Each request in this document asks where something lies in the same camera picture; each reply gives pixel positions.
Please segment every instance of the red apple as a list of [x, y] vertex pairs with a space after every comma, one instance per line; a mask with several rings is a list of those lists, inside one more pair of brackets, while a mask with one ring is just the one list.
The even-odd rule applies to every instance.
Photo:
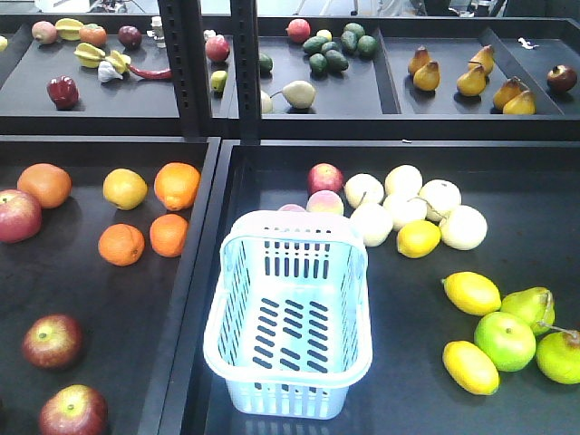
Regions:
[[206, 56], [212, 62], [224, 62], [229, 56], [229, 43], [223, 34], [210, 36], [206, 41]]
[[308, 193], [331, 190], [338, 193], [343, 188], [343, 173], [330, 163], [318, 163], [308, 172]]
[[288, 24], [286, 33], [293, 42], [301, 44], [310, 36], [310, 24], [303, 18], [295, 18]]
[[0, 191], [0, 242], [15, 243], [32, 237], [42, 221], [38, 199], [15, 188]]
[[119, 42], [123, 44], [127, 50], [135, 50], [139, 48], [141, 40], [143, 39], [143, 35], [139, 29], [132, 25], [124, 25], [121, 27], [117, 33], [117, 37], [119, 38]]
[[24, 358], [42, 369], [63, 369], [82, 349], [82, 328], [67, 314], [49, 314], [30, 327], [22, 341]]
[[107, 401], [94, 388], [74, 384], [58, 391], [40, 411], [42, 435], [102, 435]]
[[53, 44], [58, 37], [56, 27], [48, 21], [38, 21], [34, 23], [32, 34], [33, 38], [42, 45]]
[[556, 65], [547, 73], [547, 86], [555, 93], [570, 91], [577, 81], [576, 71], [568, 65]]

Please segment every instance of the plastic basket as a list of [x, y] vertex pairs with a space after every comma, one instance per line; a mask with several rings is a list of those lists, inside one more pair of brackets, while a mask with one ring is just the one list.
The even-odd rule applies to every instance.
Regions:
[[252, 414], [331, 419], [369, 370], [363, 239], [346, 217], [255, 211], [220, 248], [208, 366]]

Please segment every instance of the starfruit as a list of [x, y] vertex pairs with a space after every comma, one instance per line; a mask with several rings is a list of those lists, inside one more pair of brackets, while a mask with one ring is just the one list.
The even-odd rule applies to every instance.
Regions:
[[119, 53], [117, 50], [111, 50], [111, 53], [105, 57], [105, 61], [110, 63], [119, 74], [127, 72], [131, 64], [131, 58], [127, 54]]
[[81, 30], [81, 27], [83, 26], [83, 23], [74, 18], [61, 18], [54, 24], [59, 36], [66, 41], [80, 40], [81, 36], [79, 35], [79, 30]]
[[98, 68], [99, 63], [105, 58], [105, 52], [89, 43], [79, 43], [76, 46], [74, 55], [79, 59], [82, 66], [87, 68]]

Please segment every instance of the black tray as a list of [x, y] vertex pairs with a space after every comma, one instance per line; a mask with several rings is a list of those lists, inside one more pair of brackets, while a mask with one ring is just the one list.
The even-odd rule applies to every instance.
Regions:
[[[463, 203], [487, 218], [488, 236], [474, 250], [440, 245], [421, 259], [398, 254], [394, 233], [369, 248], [373, 361], [349, 390], [343, 411], [333, 420], [243, 414], [233, 408], [224, 380], [203, 361], [204, 324], [195, 316], [207, 315], [218, 278], [219, 244], [235, 219], [287, 202], [305, 205], [306, 174], [320, 161], [337, 165], [346, 178], [369, 172], [384, 179], [390, 169], [407, 163], [417, 166], [425, 181], [448, 179], [459, 186]], [[442, 349], [449, 341], [472, 340], [479, 318], [459, 311], [440, 280], [473, 270], [493, 279], [503, 295], [547, 286], [556, 299], [556, 324], [579, 327], [580, 234], [571, 218], [580, 200], [578, 164], [577, 143], [264, 140], [239, 146], [224, 141], [201, 238], [213, 258], [196, 263], [161, 433], [575, 432], [580, 417], [570, 405], [579, 387], [549, 381], [535, 362], [520, 372], [501, 373], [502, 384], [490, 397], [471, 395], [450, 378]], [[347, 206], [345, 214], [350, 213]], [[187, 398], [184, 408], [167, 406], [178, 405], [177, 398]]]
[[[218, 140], [185, 142], [167, 138], [7, 137], [0, 142], [0, 187], [14, 189], [22, 169], [39, 161], [65, 168], [72, 195], [58, 208], [43, 211], [35, 237], [0, 244], [3, 302], [0, 350], [5, 411], [0, 432], [37, 432], [41, 407], [61, 388], [85, 383], [100, 390], [110, 408], [108, 434], [137, 433], [141, 414], [152, 422], [142, 433], [157, 433], [171, 356], [184, 300], [196, 260], [198, 238], [218, 154]], [[152, 182], [168, 161], [185, 161], [202, 171], [193, 208], [179, 212], [190, 222], [181, 257], [165, 258], [150, 248], [149, 225], [164, 214]], [[117, 210], [102, 197], [102, 181], [114, 168], [131, 168], [150, 186], [145, 201], [130, 211]], [[99, 256], [97, 242], [113, 223], [138, 227], [145, 236], [142, 258], [117, 267]], [[64, 312], [75, 316], [86, 334], [81, 361], [64, 372], [46, 372], [20, 352], [24, 333], [39, 317]]]

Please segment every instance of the green apple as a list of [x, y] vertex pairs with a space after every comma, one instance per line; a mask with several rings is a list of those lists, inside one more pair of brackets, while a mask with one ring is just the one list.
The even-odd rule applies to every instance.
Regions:
[[0, 52], [3, 52], [8, 46], [8, 40], [0, 35]]
[[226, 89], [227, 72], [223, 70], [214, 71], [211, 74], [211, 89], [214, 92], [222, 93]]
[[523, 369], [534, 358], [536, 337], [519, 317], [496, 311], [479, 320], [474, 343], [502, 372]]

